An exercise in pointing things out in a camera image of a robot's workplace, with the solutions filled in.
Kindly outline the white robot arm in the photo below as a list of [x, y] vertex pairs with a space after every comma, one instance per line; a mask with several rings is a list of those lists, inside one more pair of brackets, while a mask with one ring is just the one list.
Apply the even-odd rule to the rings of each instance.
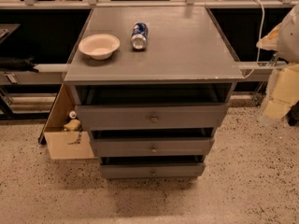
[[260, 39], [258, 49], [273, 50], [289, 63], [299, 63], [299, 4], [294, 6], [281, 23]]

